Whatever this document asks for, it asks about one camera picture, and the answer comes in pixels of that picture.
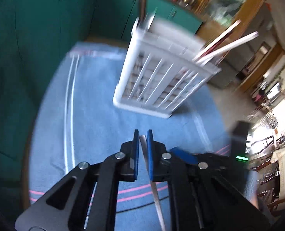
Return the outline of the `dark red chopstick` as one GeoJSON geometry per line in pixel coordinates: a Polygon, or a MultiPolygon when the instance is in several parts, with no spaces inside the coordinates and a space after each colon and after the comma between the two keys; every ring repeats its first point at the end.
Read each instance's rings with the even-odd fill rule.
{"type": "Polygon", "coordinates": [[[236,28],[239,24],[241,23],[241,20],[238,19],[237,21],[235,21],[230,27],[228,27],[222,34],[220,34],[218,37],[216,37],[216,39],[214,39],[210,44],[208,44],[205,48],[203,48],[200,52],[198,52],[198,54],[193,58],[193,61],[197,61],[200,58],[202,58],[203,56],[209,54],[210,52],[212,52],[214,49],[216,49],[220,44],[223,43],[223,41],[225,41],[225,39],[227,39],[227,37],[229,37],[234,28],[236,28]]]}

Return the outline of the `beige chopstick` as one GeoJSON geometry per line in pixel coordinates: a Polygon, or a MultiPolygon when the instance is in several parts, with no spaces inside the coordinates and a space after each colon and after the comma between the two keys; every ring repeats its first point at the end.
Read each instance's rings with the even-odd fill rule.
{"type": "Polygon", "coordinates": [[[218,55],[221,55],[222,53],[225,53],[227,51],[230,51],[231,49],[234,49],[238,46],[241,46],[242,44],[245,44],[255,38],[257,38],[259,36],[259,33],[257,31],[251,33],[251,34],[248,34],[244,37],[241,37],[240,39],[238,40],[235,40],[219,49],[216,49],[212,52],[210,52],[209,54],[203,56],[203,57],[200,57],[198,60],[195,61],[195,63],[197,64],[201,64],[203,62],[205,62],[206,60],[209,60],[209,59],[212,59],[213,57],[215,56],[218,56],[218,55]]]}

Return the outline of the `blue striped towel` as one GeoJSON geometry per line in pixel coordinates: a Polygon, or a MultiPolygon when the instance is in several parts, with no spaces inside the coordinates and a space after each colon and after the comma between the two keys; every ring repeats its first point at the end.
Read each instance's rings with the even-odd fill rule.
{"type": "Polygon", "coordinates": [[[80,42],[56,70],[33,129],[29,198],[35,203],[80,162],[95,164],[122,143],[153,131],[167,149],[228,155],[230,139],[207,86],[201,87],[170,118],[122,110],[113,105],[126,49],[80,42]]]}

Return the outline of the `white plastic utensil caddy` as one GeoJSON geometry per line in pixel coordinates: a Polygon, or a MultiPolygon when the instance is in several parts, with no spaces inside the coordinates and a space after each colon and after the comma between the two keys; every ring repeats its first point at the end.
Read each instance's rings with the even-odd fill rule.
{"type": "Polygon", "coordinates": [[[113,97],[120,109],[169,118],[220,72],[210,61],[195,64],[204,41],[165,19],[136,20],[131,36],[113,97]]]}

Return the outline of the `grey refrigerator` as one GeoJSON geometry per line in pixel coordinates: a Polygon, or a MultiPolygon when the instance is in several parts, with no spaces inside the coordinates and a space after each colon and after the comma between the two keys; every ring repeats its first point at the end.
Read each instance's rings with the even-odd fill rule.
{"type": "Polygon", "coordinates": [[[272,35],[272,26],[273,18],[271,12],[266,5],[263,5],[243,33],[245,36],[257,31],[259,36],[248,43],[232,49],[218,65],[222,71],[211,78],[209,83],[218,89],[225,88],[249,64],[261,45],[267,44],[273,48],[276,40],[272,35]]]}

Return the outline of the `wooden glass sliding door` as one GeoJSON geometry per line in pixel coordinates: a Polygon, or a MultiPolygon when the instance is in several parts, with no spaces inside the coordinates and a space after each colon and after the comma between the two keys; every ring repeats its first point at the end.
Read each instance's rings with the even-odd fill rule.
{"type": "Polygon", "coordinates": [[[206,42],[218,37],[236,21],[227,43],[239,39],[254,19],[264,0],[197,0],[194,12],[203,19],[196,34],[206,42]]]}

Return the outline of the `teal lower cabinets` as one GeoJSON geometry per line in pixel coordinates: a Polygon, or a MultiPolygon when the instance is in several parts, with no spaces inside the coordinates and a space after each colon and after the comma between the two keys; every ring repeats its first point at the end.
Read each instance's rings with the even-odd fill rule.
{"type": "Polygon", "coordinates": [[[61,61],[55,0],[0,0],[0,187],[19,185],[24,147],[61,61]]]}

